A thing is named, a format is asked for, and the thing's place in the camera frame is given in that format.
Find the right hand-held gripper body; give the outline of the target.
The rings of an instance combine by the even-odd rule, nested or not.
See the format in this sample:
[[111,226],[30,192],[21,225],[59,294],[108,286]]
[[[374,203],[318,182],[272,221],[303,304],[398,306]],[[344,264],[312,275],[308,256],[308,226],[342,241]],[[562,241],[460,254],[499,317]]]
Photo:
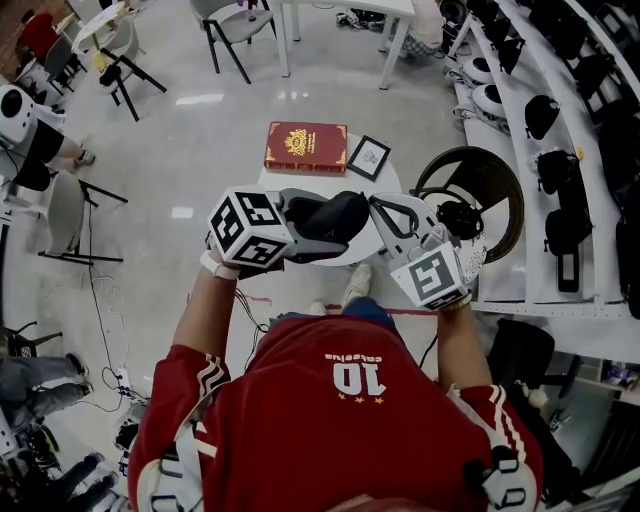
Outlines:
[[390,275],[415,306],[437,311],[469,295],[459,258],[443,224],[394,243],[388,251]]

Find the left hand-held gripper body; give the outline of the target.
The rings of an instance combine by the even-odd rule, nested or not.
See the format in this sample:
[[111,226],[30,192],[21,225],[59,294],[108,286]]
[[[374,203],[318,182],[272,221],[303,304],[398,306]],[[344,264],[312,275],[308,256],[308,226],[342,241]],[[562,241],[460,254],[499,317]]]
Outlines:
[[206,269],[226,280],[241,277],[245,269],[257,272],[293,261],[298,239],[281,214],[281,191],[260,185],[226,189],[208,216],[211,240],[219,252],[206,251]]

